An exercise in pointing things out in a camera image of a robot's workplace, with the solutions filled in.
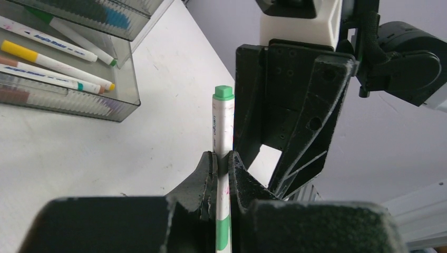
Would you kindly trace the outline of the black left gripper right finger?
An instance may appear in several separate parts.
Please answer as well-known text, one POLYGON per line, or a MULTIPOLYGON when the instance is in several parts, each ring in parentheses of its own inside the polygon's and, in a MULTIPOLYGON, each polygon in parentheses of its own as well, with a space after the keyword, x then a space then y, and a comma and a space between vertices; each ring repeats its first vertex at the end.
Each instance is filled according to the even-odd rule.
POLYGON ((361 201, 284 201, 228 155, 233 252, 407 252, 394 219, 361 201))

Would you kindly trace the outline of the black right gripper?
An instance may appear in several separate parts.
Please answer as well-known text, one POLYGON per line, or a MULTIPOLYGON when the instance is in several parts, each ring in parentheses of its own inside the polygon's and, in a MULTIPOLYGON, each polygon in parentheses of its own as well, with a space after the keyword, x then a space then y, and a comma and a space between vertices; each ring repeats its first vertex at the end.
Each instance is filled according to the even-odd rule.
POLYGON ((442 41, 404 22, 380 24, 378 6, 378 1, 343 1, 334 50, 277 39, 263 46, 267 52, 263 145, 283 152, 302 109, 314 61, 323 54, 355 57, 351 77, 360 82, 362 98, 385 91, 415 106, 435 102, 442 90, 442 41))

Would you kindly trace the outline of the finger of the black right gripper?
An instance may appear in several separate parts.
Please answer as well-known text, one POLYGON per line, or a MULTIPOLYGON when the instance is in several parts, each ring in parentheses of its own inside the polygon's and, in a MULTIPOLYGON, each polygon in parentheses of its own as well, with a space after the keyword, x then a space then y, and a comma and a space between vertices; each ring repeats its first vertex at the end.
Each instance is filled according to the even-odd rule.
POLYGON ((313 64, 304 102, 277 164, 269 190, 286 199, 322 171, 355 57, 323 54, 313 64))
POLYGON ((248 169, 264 144, 267 52, 243 44, 236 50, 234 150, 248 169))

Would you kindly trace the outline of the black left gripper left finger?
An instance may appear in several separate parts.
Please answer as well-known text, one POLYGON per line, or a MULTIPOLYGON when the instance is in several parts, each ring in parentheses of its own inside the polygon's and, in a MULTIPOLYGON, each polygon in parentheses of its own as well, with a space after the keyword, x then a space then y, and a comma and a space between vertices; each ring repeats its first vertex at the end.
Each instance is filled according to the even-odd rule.
POLYGON ((19 252, 214 252, 216 170, 207 151, 164 196, 53 199, 19 252))

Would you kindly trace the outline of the white marker green caps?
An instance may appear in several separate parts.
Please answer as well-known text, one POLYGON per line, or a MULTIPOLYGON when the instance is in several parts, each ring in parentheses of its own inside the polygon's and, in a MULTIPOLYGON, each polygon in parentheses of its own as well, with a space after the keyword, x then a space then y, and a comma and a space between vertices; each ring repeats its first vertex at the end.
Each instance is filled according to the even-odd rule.
POLYGON ((217 157, 216 252, 232 252, 228 155, 233 150, 235 96, 230 86, 212 96, 212 147, 217 157))

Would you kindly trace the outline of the smoked clear drawer box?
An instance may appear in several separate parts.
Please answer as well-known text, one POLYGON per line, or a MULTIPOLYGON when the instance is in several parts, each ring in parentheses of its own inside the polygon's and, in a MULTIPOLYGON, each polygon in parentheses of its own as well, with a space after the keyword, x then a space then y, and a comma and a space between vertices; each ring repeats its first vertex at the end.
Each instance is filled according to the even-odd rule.
MULTIPOLYGON (((132 55, 142 42, 142 37, 154 27, 160 16, 166 11, 169 2, 98 2, 124 14, 130 22, 128 28, 118 28, 84 18, 60 8, 52 7, 43 3, 43 1, 1 1, 1 16, 80 47, 71 39, 27 11, 25 7, 32 7, 48 13, 61 19, 65 25, 114 57, 117 61, 116 66, 109 66, 99 58, 96 62, 89 62, 2 28, 1 44, 4 40, 8 40, 111 81, 115 84, 115 89, 113 91, 105 89, 103 94, 94 94, 1 72, 1 105, 20 106, 114 122, 122 122, 141 105, 132 55), (102 98, 118 102, 117 108, 109 115, 97 114, 98 106, 96 101, 102 98)), ((2 50, 1 56, 53 71, 2 50)))

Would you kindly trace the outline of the white marker teal cap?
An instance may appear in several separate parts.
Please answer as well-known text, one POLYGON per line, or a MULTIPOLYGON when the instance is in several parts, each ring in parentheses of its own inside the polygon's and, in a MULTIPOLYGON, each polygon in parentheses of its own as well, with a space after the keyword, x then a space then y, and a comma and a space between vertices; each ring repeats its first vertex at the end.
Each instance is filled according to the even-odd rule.
POLYGON ((15 74, 20 77, 32 79, 35 81, 45 82, 45 83, 49 83, 49 84, 54 84, 54 85, 61 86, 61 87, 73 88, 73 89, 79 90, 79 91, 85 91, 85 88, 87 88, 87 86, 85 84, 78 82, 78 81, 66 80, 61 77, 54 77, 54 76, 50 76, 47 74, 42 74, 39 72, 21 69, 21 68, 17 68, 17 67, 5 65, 5 64, 1 64, 1 72, 6 73, 6 74, 15 74))

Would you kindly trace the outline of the white marker brown cap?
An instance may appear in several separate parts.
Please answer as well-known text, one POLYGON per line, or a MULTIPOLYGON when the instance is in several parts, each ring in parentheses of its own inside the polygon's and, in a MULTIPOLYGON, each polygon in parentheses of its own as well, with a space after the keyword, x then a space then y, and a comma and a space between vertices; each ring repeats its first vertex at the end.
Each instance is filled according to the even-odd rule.
POLYGON ((43 68, 40 67, 36 67, 36 66, 32 66, 20 61, 16 61, 13 59, 9 59, 6 57, 2 57, 1 56, 1 64, 5 64, 5 65, 9 65, 15 68, 20 68, 20 69, 25 69, 28 71, 32 71, 32 72, 37 72, 40 74, 46 74, 46 75, 50 75, 50 76, 54 76, 54 77, 58 77, 59 79, 64 79, 64 80, 72 80, 72 81, 77 81, 78 83, 83 84, 84 86, 87 86, 87 89, 83 88, 82 90, 87 91, 87 92, 91 92, 94 94, 103 94, 105 91, 105 88, 98 85, 98 84, 94 84, 88 81, 84 81, 84 80, 80 80, 80 79, 76 79, 74 77, 70 77, 64 74, 60 74, 60 73, 56 73, 53 71, 49 71, 49 70, 45 70, 43 68))

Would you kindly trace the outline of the white marker green cap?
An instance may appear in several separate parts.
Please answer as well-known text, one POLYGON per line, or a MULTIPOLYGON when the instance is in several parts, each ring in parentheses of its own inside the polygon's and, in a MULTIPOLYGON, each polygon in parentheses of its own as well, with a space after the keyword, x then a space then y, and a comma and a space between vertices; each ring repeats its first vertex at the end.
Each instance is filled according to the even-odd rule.
POLYGON ((47 23, 49 26, 51 26, 52 28, 54 28, 67 38, 71 39, 80 47, 94 53, 105 64, 109 66, 116 66, 117 61, 114 57, 112 57, 104 50, 100 49, 98 46, 90 42, 88 39, 83 37, 81 34, 76 32, 72 28, 65 25, 61 19, 32 7, 25 7, 25 9, 30 13, 34 14, 35 16, 37 16, 38 18, 40 18, 42 21, 47 23))

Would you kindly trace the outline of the white marker yellow caps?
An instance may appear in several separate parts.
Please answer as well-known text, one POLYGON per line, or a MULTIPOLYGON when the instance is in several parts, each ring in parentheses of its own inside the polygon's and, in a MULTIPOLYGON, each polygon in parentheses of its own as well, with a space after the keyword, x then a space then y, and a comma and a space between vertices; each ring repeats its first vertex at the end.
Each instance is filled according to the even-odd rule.
POLYGON ((108 91, 113 91, 115 89, 115 84, 111 81, 98 77, 96 75, 90 74, 86 71, 77 69, 71 65, 65 64, 63 62, 57 61, 46 55, 40 54, 38 52, 32 51, 28 48, 22 47, 18 44, 4 40, 1 44, 1 50, 9 53, 11 55, 17 56, 24 60, 36 63, 38 65, 49 68, 53 71, 60 72, 62 74, 76 77, 78 79, 89 81, 94 84, 98 84, 104 87, 108 91))

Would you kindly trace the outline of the white marker dark red cap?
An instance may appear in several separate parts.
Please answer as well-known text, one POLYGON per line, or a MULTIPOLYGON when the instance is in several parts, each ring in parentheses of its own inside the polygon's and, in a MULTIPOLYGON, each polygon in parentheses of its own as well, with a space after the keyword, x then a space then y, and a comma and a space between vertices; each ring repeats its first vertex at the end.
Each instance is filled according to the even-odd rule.
POLYGON ((1 28, 89 62, 96 62, 98 59, 98 56, 96 54, 88 50, 85 50, 62 39, 40 32, 3 16, 1 16, 1 28))

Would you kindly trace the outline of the white marker purple cap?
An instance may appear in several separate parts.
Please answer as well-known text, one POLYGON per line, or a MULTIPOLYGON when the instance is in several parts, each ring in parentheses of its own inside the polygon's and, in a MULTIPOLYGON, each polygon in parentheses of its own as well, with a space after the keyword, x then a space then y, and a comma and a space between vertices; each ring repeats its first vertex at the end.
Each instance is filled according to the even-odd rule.
POLYGON ((109 115, 117 108, 118 102, 102 98, 96 101, 96 105, 98 106, 98 115, 109 115))

